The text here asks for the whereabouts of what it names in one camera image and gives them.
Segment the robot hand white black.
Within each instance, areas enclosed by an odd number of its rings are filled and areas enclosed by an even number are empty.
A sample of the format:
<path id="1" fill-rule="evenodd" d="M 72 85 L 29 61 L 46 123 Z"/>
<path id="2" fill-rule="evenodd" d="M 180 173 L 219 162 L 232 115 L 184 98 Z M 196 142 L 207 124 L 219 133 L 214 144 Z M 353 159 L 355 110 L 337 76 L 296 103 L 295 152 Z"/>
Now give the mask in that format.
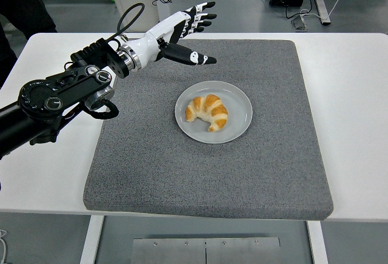
<path id="1" fill-rule="evenodd" d="M 178 11 L 148 30 L 140 39 L 125 42 L 118 49 L 130 71 L 144 68 L 150 61 L 167 58 L 181 64 L 195 66 L 214 64 L 216 59 L 178 44 L 180 39 L 202 32 L 212 24 L 215 14 L 205 13 L 215 2 L 204 2 L 184 11 Z"/>

